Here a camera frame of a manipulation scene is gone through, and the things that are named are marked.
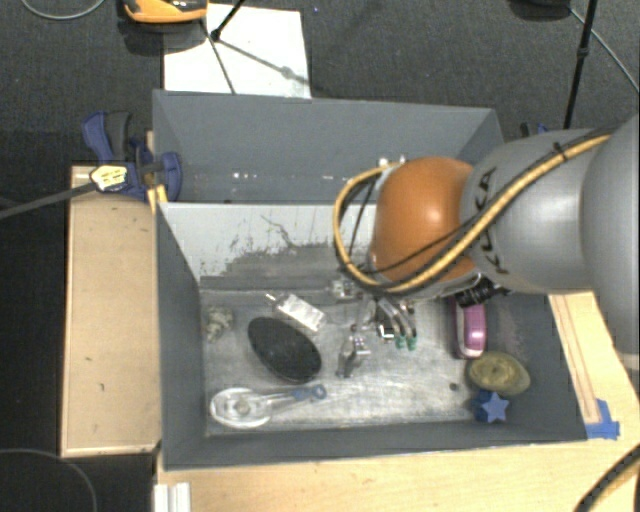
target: round gold object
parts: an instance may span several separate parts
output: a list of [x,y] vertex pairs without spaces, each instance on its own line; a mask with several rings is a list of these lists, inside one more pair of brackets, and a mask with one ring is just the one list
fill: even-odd
[[502,352],[485,352],[469,365],[476,386],[503,396],[519,395],[531,385],[529,373],[517,359]]

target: pink object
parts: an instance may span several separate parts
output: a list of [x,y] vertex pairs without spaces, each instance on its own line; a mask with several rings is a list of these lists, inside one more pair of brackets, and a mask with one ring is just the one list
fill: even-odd
[[487,346],[484,304],[461,308],[455,301],[456,353],[464,359],[480,357]]

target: black floor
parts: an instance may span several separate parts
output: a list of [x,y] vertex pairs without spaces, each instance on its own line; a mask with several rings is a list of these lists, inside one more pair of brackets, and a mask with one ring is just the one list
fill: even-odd
[[[91,0],[31,0],[70,12]],[[581,26],[498,0],[265,0],[303,13],[317,97],[495,108],[506,138],[523,121],[562,126]],[[572,7],[584,15],[586,1]],[[65,188],[91,158],[80,122],[127,110],[151,128],[161,86],[159,36],[123,23],[116,0],[70,22],[42,20],[19,0],[0,6],[0,197],[28,201]],[[595,29],[638,81],[640,4],[600,2]],[[638,95],[592,41],[574,127],[620,123]],[[0,450],[56,453],[65,297],[65,207],[0,221]],[[148,510],[150,457],[80,461],[100,511]],[[75,468],[36,453],[0,451],[0,510],[91,510]]]

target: gray bin wall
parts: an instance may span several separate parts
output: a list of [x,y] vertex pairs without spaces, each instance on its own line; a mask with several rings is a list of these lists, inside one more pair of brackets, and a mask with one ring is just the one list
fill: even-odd
[[[375,167],[380,157],[443,155],[476,164],[502,143],[502,136],[490,109],[367,101],[155,91],[153,116],[156,153],[179,153],[185,171],[180,201],[188,202],[162,205],[157,216],[166,469],[585,438],[547,300],[518,295],[494,299],[487,307],[490,333],[508,325],[527,340],[532,387],[509,406],[506,424],[407,423],[206,437],[199,281],[219,274],[226,260],[238,256],[230,252],[235,235],[240,242],[233,247],[241,251],[267,237],[268,231],[262,221],[248,220],[247,205],[206,203],[270,204],[274,211],[280,209],[274,203],[320,203],[328,211],[345,180]],[[236,220],[229,220],[234,215]],[[363,236],[370,232],[371,221],[371,215],[363,221]],[[284,227],[296,232],[293,224]],[[272,228],[269,236],[278,231]],[[330,231],[312,240],[330,241]],[[281,239],[273,242],[274,247],[279,243]],[[501,340],[491,343],[491,348],[500,348]]]

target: wooden board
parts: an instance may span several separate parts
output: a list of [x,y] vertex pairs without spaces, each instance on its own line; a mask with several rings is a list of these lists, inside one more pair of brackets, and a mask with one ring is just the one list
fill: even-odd
[[[91,168],[74,168],[72,186]],[[150,209],[117,194],[70,205],[61,454],[152,450],[160,439]]]

